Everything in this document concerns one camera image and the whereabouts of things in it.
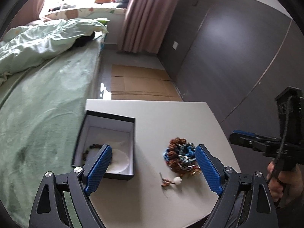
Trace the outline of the person's right hand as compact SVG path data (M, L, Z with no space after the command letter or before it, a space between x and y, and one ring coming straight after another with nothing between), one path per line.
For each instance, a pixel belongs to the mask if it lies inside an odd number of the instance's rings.
M296 167L292 171L281 171L278 178L272 177L274 170L274 162L271 161L267 166L268 188L274 202L281 200L282 205L287 205L301 196L303 192L303 180L300 167Z

